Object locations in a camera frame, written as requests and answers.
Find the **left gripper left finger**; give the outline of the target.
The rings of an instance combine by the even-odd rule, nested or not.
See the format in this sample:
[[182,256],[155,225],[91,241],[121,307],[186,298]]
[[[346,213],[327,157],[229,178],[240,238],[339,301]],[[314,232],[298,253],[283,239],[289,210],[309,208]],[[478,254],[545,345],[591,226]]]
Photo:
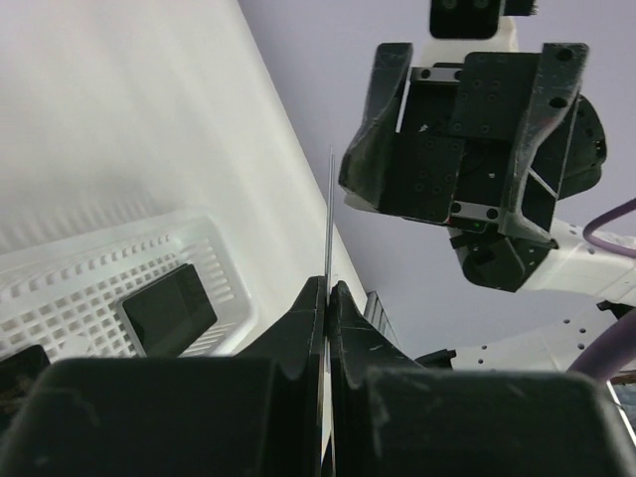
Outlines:
[[48,367],[5,435],[5,476],[317,476],[326,286],[231,357]]

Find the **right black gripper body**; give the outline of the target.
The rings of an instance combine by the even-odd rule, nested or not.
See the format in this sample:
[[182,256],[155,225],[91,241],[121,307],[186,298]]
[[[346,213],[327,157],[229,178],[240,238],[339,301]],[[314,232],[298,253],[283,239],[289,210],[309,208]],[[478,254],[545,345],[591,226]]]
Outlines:
[[[519,290],[558,242],[499,233],[501,198],[517,127],[539,53],[468,55],[449,64],[451,83],[422,76],[410,88],[397,135],[397,214],[447,228],[464,276],[493,289]],[[600,180],[605,134],[579,92],[557,202]]]

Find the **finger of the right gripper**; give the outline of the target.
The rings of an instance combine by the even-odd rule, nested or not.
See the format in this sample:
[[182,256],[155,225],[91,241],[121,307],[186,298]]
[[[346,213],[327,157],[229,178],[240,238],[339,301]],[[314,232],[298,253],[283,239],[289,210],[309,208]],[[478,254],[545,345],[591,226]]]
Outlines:
[[503,236],[551,240],[588,54],[584,43],[546,43],[538,54],[502,192],[499,233]]
[[381,209],[412,54],[411,43],[382,43],[376,48],[362,121],[338,177],[348,203],[359,210]]

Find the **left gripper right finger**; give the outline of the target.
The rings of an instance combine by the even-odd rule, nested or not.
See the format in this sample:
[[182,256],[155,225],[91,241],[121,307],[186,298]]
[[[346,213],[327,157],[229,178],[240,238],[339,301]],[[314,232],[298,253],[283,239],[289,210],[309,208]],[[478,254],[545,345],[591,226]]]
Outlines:
[[631,476],[611,397],[562,373],[428,369],[337,283],[326,314],[339,476]]

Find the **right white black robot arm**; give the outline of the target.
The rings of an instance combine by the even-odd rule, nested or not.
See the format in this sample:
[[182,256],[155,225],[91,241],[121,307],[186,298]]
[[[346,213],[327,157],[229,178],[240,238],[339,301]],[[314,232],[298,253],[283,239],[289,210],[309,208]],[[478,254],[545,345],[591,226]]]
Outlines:
[[337,226],[414,357],[565,370],[635,306],[635,236],[589,234],[607,151],[588,49],[379,45],[340,153]]

